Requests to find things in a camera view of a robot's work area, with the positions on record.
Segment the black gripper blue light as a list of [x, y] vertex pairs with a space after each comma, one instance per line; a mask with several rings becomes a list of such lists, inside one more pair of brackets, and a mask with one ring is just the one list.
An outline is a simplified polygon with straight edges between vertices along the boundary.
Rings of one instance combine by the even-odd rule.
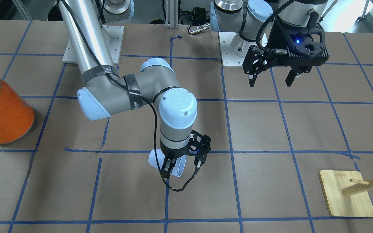
[[322, 65], [330, 58], [325, 33], [319, 23], [307, 28], [274, 22], [265, 48], [273, 49], [275, 53], [250, 45], [243, 60], [243, 71], [249, 76], [250, 87], [254, 87], [262, 71], [277, 66], [291, 67], [285, 80], [286, 86], [290, 87], [295, 78], [309, 73], [311, 67]]

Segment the robot arm near wooden stand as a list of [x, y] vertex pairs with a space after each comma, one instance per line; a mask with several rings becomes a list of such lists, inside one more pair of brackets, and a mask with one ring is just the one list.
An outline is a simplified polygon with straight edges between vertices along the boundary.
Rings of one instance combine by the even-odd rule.
[[319, 23], [326, 0], [281, 0], [273, 10], [264, 0], [215, 0], [211, 3], [212, 31], [237, 33], [249, 44], [243, 71], [253, 87], [257, 76], [271, 67], [290, 67], [286, 85], [330, 58]]

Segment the robot arm near orange can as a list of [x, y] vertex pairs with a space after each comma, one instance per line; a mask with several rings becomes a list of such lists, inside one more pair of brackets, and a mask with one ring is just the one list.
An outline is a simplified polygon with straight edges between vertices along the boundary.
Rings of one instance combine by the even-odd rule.
[[111, 37], [107, 34], [99, 8], [121, 8], [123, 2], [100, 0], [58, 0], [71, 47], [77, 58], [84, 87], [77, 99], [90, 120], [108, 118], [118, 113], [149, 105], [160, 117], [160, 147], [154, 165], [163, 178], [180, 176], [187, 155], [194, 156], [196, 171], [206, 161], [211, 139], [192, 129], [197, 117], [197, 99], [181, 88], [171, 66], [162, 58], [148, 59], [139, 73], [120, 76], [111, 56]]

